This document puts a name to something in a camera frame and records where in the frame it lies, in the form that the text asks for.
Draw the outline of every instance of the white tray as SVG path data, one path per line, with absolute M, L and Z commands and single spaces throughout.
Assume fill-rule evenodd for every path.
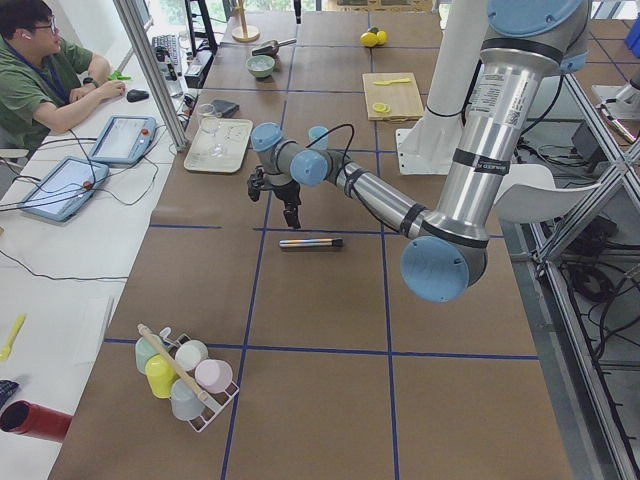
M 215 135 L 209 135 L 198 128 L 184 168 L 192 172 L 235 173 L 240 170 L 249 136 L 253 128 L 251 120 L 221 118 L 220 128 Z M 224 155 L 214 157 L 209 149 L 215 144 L 224 146 Z

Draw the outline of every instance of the tablet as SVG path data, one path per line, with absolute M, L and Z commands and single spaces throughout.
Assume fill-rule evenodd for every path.
M 89 152 L 89 159 L 107 165 L 133 165 L 149 148 L 155 131 L 153 117 L 114 115 Z
M 64 222 L 89 200 L 108 173 L 109 167 L 101 163 L 66 157 L 18 203 L 18 208 Z

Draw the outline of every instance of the computer mouse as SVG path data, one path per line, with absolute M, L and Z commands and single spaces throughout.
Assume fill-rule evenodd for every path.
M 149 92 L 145 90 L 133 89 L 127 92 L 127 101 L 131 103 L 139 102 L 140 100 L 144 100 L 145 98 L 149 98 Z

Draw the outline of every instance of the glasses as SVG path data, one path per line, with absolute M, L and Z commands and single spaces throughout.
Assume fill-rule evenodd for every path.
M 33 30 L 40 30 L 43 28 L 48 28 L 49 30 L 51 30 L 51 33 L 53 33 L 54 35 L 58 33 L 58 27 L 56 26 L 56 17 L 55 16 L 51 17 L 51 23 L 49 25 L 43 25 L 41 27 L 33 27 Z

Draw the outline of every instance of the small bowl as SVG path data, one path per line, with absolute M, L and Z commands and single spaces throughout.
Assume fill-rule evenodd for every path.
M 276 61 L 268 55 L 256 55 L 255 57 L 249 57 L 245 65 L 254 77 L 266 78 L 273 72 Z

